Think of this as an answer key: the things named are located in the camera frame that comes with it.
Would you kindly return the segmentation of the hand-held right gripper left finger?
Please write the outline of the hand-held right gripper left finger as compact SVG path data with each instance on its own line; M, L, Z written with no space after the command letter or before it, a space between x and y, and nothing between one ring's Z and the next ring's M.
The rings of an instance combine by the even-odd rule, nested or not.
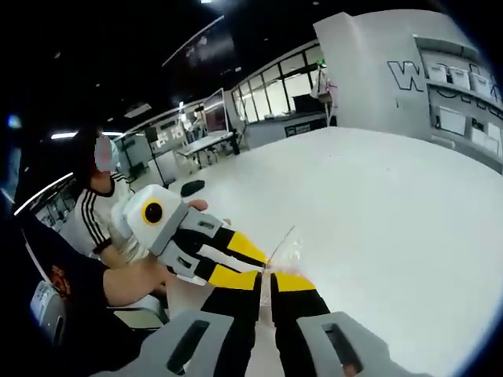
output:
M243 376L255 345L262 274L242 273L216 287L149 336L136 376Z

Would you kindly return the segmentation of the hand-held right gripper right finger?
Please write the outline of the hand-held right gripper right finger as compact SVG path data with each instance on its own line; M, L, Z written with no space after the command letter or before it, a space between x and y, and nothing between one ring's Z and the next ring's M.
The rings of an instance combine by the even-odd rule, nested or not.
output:
M275 342L286 376L394 376L386 342L344 312L332 313L302 276L272 273Z

